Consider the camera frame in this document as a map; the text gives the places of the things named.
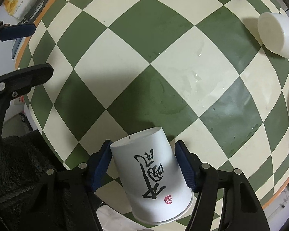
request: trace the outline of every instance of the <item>cup with black calligraphy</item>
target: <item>cup with black calligraphy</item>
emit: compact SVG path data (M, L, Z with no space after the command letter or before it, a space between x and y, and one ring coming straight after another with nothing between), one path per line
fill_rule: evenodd
M187 212L193 193L161 127L127 136L110 149L136 219L160 225Z

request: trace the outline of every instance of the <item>white container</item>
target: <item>white container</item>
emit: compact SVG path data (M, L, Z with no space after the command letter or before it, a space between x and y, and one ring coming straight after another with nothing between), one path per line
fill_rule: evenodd
M262 13L258 31L263 44L271 52L289 58L289 18L277 13Z
M127 136L110 149L136 219L161 225L190 208L193 192L161 127Z

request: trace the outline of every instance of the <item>wooden table edge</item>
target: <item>wooden table edge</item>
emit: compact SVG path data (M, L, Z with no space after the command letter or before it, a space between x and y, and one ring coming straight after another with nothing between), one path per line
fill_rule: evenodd
M45 13L47 12L47 10L50 8L50 6L55 2L56 0L49 0L48 3L46 4L45 8L43 9L42 13L37 17L37 19L35 20L34 24L36 26L38 26L38 24L41 22L42 17L45 15ZM17 55L16 58L16 62L15 62L15 69L18 69L19 67L19 63L20 60L22 58L22 55L24 54L25 48L27 46L27 44L29 43L31 37L26 37L24 43L22 44L21 48L19 49L19 53ZM284 182L284 184L280 187L280 189L272 196L272 198L270 200L268 200L267 203L265 203L262 208L265 209L267 206L269 206L275 199L276 197L278 197L281 192L286 188L286 186L289 184L289 177L288 179Z

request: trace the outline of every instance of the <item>table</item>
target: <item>table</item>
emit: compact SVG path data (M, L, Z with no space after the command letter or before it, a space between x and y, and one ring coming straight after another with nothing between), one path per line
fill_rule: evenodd
M51 0L16 67L48 62L54 75L26 104L67 168L161 126L202 162L242 169L265 207L289 181L289 59L257 31L271 11L285 14L275 0ZM113 161L96 194L134 220ZM191 212L142 225L184 230Z

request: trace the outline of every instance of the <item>black furry fabric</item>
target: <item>black furry fabric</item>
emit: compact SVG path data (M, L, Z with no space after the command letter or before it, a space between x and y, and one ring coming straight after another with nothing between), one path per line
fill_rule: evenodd
M20 214L40 177L55 168L32 143L17 136L0 146L0 212L12 230L17 230Z

